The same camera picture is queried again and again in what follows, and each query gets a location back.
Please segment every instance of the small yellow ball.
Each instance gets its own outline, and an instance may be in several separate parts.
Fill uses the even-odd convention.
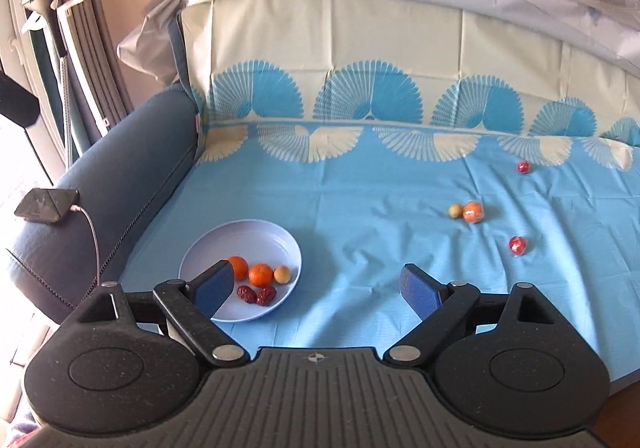
[[[452,204],[449,206],[449,216],[452,219],[459,219],[462,217],[462,205],[460,204]]]
[[[273,277],[276,279],[276,282],[284,285],[291,280],[291,270],[286,265],[281,265],[273,271]]]

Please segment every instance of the gray curtain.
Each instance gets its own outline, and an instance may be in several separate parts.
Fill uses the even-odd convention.
[[[73,37],[66,45],[78,50],[78,59],[70,60],[70,69],[73,69],[70,75],[78,110],[93,142],[95,121],[91,120],[97,118],[89,108],[92,104],[101,117],[98,126],[104,123],[107,129],[124,119],[133,107],[116,61],[100,0],[88,0],[73,7],[69,25]]]

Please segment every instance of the light blue cloth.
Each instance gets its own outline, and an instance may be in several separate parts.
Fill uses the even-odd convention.
[[[490,135],[465,158],[420,161],[367,125],[340,157],[287,161],[267,153],[254,124],[248,135],[234,154],[193,167],[138,240],[120,279],[127,291],[176,277],[188,248],[213,227],[265,219],[296,238],[303,270],[274,312],[221,325],[252,354],[260,346],[375,346],[382,354],[418,324],[399,295],[399,271],[412,262],[443,283],[464,279],[486,292],[532,282],[612,380],[640,368],[636,165],[604,167],[575,139],[563,164],[520,175],[519,159]],[[447,216],[452,203],[469,200],[484,204],[484,221]],[[508,250],[514,235],[529,239],[524,256]]]

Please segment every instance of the red wrapped candy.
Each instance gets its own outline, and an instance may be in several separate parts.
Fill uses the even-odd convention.
[[[527,250],[527,239],[524,237],[512,237],[509,241],[511,253],[520,256]]]
[[[516,166],[519,173],[529,173],[531,170],[531,164],[529,161],[520,161]]]

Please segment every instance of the orange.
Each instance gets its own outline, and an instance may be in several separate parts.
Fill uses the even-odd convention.
[[[257,263],[249,270],[249,282],[255,287],[267,287],[273,282],[273,269],[265,263]]]
[[[484,219],[484,208],[482,204],[476,201],[466,203],[465,207],[462,208],[462,217],[471,224],[480,222]]]
[[[230,256],[227,261],[234,268],[234,280],[244,280],[249,272],[249,264],[241,256]]]

